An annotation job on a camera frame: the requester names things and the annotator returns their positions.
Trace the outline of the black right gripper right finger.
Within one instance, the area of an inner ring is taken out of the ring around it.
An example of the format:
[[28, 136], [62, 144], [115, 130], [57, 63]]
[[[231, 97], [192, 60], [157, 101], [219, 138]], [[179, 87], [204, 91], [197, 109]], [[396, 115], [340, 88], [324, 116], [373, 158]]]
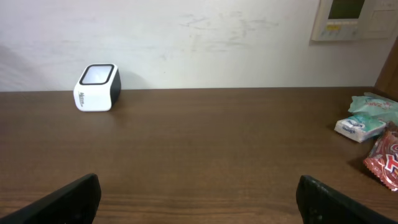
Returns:
[[310, 175], [300, 177], [296, 202], [306, 224], [397, 224]]

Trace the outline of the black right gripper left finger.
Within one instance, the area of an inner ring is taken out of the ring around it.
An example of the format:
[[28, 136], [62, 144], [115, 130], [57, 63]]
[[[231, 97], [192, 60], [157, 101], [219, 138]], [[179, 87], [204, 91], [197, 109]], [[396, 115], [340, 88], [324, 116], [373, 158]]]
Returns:
[[1, 218], [2, 224], [92, 224], [101, 200], [96, 174], [87, 174]]

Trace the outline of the brown chocolate bar wrapper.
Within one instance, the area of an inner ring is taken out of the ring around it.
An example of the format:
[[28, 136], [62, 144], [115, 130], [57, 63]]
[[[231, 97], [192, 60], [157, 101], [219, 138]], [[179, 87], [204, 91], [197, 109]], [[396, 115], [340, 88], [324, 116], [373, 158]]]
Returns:
[[364, 165], [391, 191], [397, 191], [397, 125], [388, 122]]

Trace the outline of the small teal packet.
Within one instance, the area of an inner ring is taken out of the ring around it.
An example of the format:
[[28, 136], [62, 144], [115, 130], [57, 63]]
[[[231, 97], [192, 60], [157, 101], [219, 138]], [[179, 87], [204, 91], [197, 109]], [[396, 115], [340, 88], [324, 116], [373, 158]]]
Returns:
[[370, 116], [356, 114], [336, 122], [334, 130], [356, 142], [380, 135], [387, 123]]

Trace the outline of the teal wipes packet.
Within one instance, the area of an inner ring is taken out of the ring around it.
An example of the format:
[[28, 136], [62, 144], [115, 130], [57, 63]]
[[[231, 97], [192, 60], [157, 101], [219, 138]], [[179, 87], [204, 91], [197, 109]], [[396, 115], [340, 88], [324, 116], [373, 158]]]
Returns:
[[361, 114], [393, 122], [397, 125], [397, 102], [374, 93], [365, 92], [363, 96], [352, 96], [348, 111], [352, 114]]

